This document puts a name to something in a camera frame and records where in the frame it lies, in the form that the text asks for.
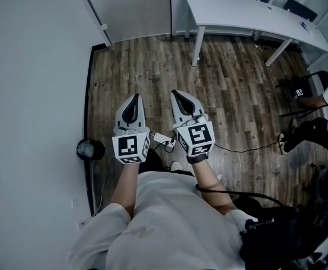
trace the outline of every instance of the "man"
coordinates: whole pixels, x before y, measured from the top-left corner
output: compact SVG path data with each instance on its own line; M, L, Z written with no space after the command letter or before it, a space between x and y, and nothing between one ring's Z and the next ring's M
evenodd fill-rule
M320 96L303 98L299 97L297 103L303 107L319 108L328 104L328 88ZM286 155L304 140L317 143L328 149L328 120L316 118L313 121L305 121L297 127L293 120L293 132L288 137L283 133L279 135L279 146L281 153Z
M227 193L195 189L197 183L225 190L206 158L189 161L195 177L160 169L161 159L151 150L140 166L125 165L110 204L72 248L70 268L244 270L240 231L246 220L257 219L238 210ZM170 169L180 168L176 161ZM138 175L142 170L148 172Z

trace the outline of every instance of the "table leg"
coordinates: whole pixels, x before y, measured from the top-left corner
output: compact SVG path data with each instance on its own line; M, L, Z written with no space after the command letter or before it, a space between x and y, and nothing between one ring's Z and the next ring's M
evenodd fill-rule
M325 58L327 58L328 53L324 53L323 55L321 55L318 59L316 59L314 62L312 62L309 67L306 68L306 70L311 71L313 70L313 68L319 64L322 60L324 60Z
M205 26L198 26L197 27L194 56L192 58L192 63L191 63L192 66L197 65L197 61L199 59L201 44L203 42L204 32L205 32Z
M186 31L185 31L185 38L188 39L190 36L190 7L187 6L187 17L186 17Z
M293 40L288 38L280 45L280 47L273 53L273 55L271 55L271 57L265 62L266 67L269 67L271 63L273 63L275 59L278 58L278 56L285 50L285 48L291 43L291 41Z
M260 38L260 36L261 36L261 31L255 31L255 34L254 34L254 41L257 41L259 38Z

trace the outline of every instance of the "gripper device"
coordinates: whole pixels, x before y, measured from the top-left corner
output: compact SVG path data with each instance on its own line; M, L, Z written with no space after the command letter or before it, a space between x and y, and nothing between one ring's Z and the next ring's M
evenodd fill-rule
M121 163L140 163L146 160L150 130L145 120L140 94L131 96L116 111L113 146L115 157Z
M171 106L176 139L189 157L209 153L215 144L212 122L208 121L200 101L190 94L172 90Z

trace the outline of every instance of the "wooden floor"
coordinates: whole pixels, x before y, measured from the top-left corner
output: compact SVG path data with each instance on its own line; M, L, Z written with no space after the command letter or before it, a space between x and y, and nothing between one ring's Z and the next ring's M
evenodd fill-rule
M179 89L197 97L213 121L217 144L246 150L277 140L290 118L279 115L288 111L279 80L306 74L301 54L286 50L270 66L264 62L275 48L255 43L250 38L204 36L200 61L191 66L195 37L161 35L115 43L95 52L89 91L89 137L102 141L107 153L93 167L93 185L97 205L105 180L102 207L109 202L120 176L122 165L113 158L115 112L134 93L143 97L147 126L152 133L172 136L173 117L170 92ZM157 145L151 141L150 147ZM190 170L185 153L178 145L168 154L158 153L164 165L174 160ZM250 191L275 197L291 206L305 205L308 194L302 186L310 184L310 163L323 164L328 152L305 142L286 156L277 145L258 151L237 154L214 148L209 162L229 190Z

